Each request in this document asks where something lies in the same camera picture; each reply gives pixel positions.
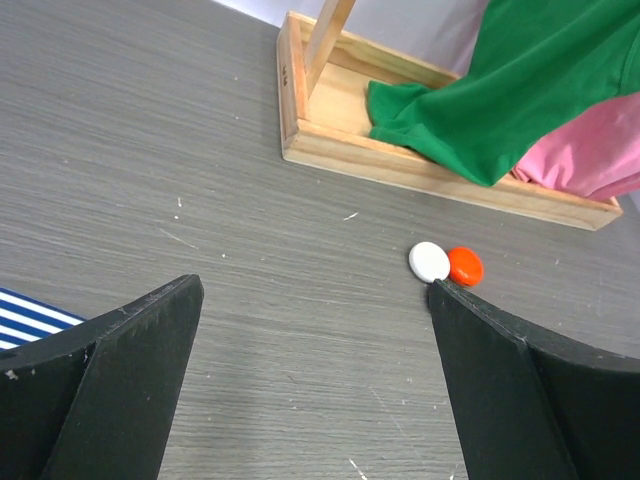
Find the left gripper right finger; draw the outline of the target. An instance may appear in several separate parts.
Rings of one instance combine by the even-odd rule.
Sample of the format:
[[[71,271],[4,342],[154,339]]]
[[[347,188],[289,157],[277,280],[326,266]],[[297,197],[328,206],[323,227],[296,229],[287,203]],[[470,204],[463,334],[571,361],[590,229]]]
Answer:
[[[448,281],[427,306],[469,478],[638,478],[638,359]]]

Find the white earbud case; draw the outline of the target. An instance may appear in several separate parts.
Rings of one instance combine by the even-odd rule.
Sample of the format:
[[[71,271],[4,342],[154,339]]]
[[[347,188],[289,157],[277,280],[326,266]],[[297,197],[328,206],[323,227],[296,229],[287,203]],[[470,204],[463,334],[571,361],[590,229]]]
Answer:
[[[409,251],[408,262],[413,274],[427,284],[445,280],[451,271],[447,253],[433,242],[415,244]]]

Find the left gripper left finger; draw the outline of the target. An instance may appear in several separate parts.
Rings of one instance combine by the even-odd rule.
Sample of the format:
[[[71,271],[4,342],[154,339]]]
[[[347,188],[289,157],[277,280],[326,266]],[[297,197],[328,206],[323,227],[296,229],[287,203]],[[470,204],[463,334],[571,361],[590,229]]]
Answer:
[[[157,478],[203,298],[183,275],[3,351],[2,478]]]

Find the orange earbud case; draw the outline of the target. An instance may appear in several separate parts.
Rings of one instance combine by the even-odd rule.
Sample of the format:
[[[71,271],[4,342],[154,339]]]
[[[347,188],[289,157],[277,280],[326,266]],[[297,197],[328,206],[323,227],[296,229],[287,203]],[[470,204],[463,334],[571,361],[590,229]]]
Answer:
[[[473,287],[484,279],[484,265],[470,248],[458,246],[448,252],[450,279],[458,285]]]

